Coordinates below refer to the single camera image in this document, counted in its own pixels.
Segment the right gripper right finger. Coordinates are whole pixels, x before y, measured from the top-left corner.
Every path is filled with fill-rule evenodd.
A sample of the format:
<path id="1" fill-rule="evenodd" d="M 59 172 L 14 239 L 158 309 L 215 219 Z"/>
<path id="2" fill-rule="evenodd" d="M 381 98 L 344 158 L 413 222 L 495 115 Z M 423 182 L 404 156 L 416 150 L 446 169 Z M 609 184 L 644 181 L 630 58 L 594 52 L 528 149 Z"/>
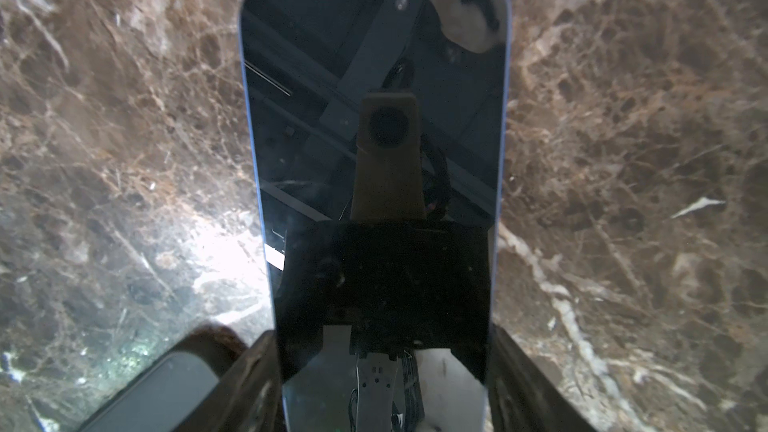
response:
<path id="1" fill-rule="evenodd" d="M 488 399 L 496 431 L 595 432 L 502 327 L 491 334 Z"/>

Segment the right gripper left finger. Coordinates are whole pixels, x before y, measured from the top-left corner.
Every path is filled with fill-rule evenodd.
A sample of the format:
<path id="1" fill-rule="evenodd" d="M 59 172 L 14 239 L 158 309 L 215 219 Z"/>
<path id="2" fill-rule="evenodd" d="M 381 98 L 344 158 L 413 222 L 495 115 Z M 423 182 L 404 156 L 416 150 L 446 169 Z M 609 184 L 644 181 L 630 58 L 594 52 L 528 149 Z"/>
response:
<path id="1" fill-rule="evenodd" d="M 280 366 L 275 332 L 263 333 L 177 432 L 271 432 L 282 429 Z"/>

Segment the black phone blue edge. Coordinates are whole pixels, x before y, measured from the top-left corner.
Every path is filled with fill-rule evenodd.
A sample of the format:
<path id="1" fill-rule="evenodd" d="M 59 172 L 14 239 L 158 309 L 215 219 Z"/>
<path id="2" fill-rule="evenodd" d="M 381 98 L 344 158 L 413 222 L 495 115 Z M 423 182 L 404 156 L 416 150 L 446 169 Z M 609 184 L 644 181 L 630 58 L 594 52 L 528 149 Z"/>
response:
<path id="1" fill-rule="evenodd" d="M 508 0 L 244 0 L 291 431 L 480 431 Z"/>

